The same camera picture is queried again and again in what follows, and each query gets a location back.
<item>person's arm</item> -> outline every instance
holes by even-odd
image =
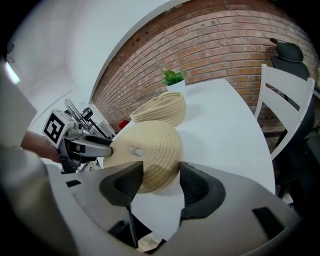
[[[60,163],[57,149],[45,136],[27,131],[22,140],[21,147],[36,153],[40,158],[46,158],[53,162]]]

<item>green plant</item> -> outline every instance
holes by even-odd
[[[185,72],[180,70],[178,73],[175,73],[172,70],[163,71],[164,80],[162,81],[167,86],[172,86],[176,83],[179,83],[185,79]]]

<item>chair backrest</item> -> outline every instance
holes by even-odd
[[[265,103],[287,130],[286,136],[271,153],[271,158],[274,159],[289,143],[304,119],[313,95],[315,81],[310,77],[305,81],[293,74],[268,67],[266,64],[262,64],[261,73],[260,94],[254,116],[256,119],[258,118],[262,103]],[[292,99],[299,106],[299,110],[296,110],[278,93],[268,88],[266,84]]]

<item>white table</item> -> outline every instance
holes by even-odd
[[[186,117],[176,130],[184,160],[250,178],[275,193],[272,160],[253,113],[225,79],[186,87]],[[119,132],[128,127],[131,121]],[[166,188],[137,194],[133,214],[158,237],[168,240],[179,227],[184,195],[180,175]]]

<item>brick wall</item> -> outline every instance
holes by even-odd
[[[161,70],[186,71],[186,84],[225,78],[252,111],[259,96],[261,64],[271,66],[269,38],[300,46],[313,78],[319,63],[304,31],[264,0],[193,0],[156,17],[133,35],[105,70],[92,101],[114,125],[166,91]],[[262,107],[263,131],[283,130]]]

